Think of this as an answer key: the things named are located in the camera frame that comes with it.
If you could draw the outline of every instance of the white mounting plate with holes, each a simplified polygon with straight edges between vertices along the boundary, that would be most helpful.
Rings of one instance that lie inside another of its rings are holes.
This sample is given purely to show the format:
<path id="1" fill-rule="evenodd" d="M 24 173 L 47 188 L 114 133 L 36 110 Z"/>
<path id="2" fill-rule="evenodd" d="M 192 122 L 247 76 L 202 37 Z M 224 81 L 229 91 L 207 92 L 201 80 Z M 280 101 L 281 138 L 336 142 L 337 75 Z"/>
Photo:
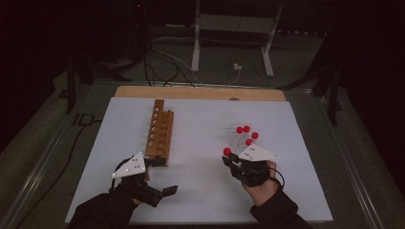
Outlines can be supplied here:
<path id="1" fill-rule="evenodd" d="M 143 152 L 139 152 L 132 156 L 127 162 L 121 165 L 113 174 L 111 178 L 128 177 L 131 175 L 142 174 L 146 172 L 145 161 L 143 160 Z"/>
<path id="2" fill-rule="evenodd" d="M 280 158 L 280 156 L 274 154 L 270 150 L 264 149 L 255 144 L 249 145 L 238 155 L 238 157 L 248 161 L 272 160 Z"/>

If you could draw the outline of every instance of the person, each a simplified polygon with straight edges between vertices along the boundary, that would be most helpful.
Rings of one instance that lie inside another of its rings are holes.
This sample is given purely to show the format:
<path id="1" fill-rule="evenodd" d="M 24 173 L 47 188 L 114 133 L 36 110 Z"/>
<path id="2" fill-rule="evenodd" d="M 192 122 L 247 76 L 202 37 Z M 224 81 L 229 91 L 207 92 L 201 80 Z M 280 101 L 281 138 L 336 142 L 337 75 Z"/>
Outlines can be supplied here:
<path id="1" fill-rule="evenodd" d="M 267 162 L 270 176 L 276 176 L 276 163 Z M 251 196 L 254 205 L 250 214 L 264 228 L 274 229 L 310 229 L 310 225 L 298 214 L 298 206 L 279 187 L 278 183 L 268 179 L 262 185 L 248 187 L 242 184 Z M 120 186 L 111 194 L 100 194 L 80 204 L 68 225 L 68 229 L 122 229 L 127 228 L 134 210 L 141 201 Z"/>

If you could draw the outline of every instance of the person's left hand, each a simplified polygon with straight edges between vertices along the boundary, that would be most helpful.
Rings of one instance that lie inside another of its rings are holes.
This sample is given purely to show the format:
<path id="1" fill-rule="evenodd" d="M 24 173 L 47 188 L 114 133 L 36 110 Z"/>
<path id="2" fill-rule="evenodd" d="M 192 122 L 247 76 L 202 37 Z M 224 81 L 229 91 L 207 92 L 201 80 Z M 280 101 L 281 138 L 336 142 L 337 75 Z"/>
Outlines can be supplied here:
<path id="1" fill-rule="evenodd" d="M 145 181 L 149 181 L 149 180 L 150 180 L 150 177 L 149 177 L 149 170 L 147 170 L 146 173 L 145 173 Z M 136 198 L 133 198 L 132 201 L 133 201 L 136 205 L 142 204 L 142 201 L 140 201 L 140 200 L 138 200 L 138 199 L 136 199 Z"/>

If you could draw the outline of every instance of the person's right hand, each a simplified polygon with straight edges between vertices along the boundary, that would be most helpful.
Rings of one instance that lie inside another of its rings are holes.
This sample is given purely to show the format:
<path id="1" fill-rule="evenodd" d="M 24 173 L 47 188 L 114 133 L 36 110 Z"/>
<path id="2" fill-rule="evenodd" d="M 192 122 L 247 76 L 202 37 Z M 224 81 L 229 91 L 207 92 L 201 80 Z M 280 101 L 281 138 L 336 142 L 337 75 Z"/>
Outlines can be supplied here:
<path id="1" fill-rule="evenodd" d="M 269 169 L 270 176 L 275 178 L 276 163 L 268 160 L 267 165 L 268 167 L 272 168 Z M 250 194 L 256 207 L 261 206 L 271 197 L 273 197 L 273 195 L 277 192 L 277 189 L 279 187 L 278 183 L 272 179 L 268 179 L 262 185 L 256 187 L 248 187 L 245 184 L 242 185 L 244 186 L 245 190 Z"/>

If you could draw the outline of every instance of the red sphere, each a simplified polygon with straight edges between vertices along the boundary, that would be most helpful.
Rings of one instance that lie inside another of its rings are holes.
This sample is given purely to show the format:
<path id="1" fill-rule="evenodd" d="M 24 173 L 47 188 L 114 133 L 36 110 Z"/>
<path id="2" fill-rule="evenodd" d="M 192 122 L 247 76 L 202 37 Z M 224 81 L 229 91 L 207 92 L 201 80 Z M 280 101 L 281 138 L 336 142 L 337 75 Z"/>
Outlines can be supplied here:
<path id="1" fill-rule="evenodd" d="M 252 141 L 252 139 L 248 138 L 245 143 L 247 146 L 249 146 L 253 143 L 253 141 Z"/>
<path id="2" fill-rule="evenodd" d="M 253 138 L 253 139 L 259 138 L 259 133 L 253 132 L 253 133 L 252 133 L 252 138 Z"/>
<path id="3" fill-rule="evenodd" d="M 241 134 L 244 131 L 244 128 L 238 127 L 236 128 L 236 133 Z"/>
<path id="4" fill-rule="evenodd" d="M 229 148 L 224 148 L 224 155 L 230 156 L 230 154 L 232 154 L 232 151 Z"/>
<path id="5" fill-rule="evenodd" d="M 250 131 L 250 127 L 249 126 L 244 126 L 244 132 L 248 133 Z"/>

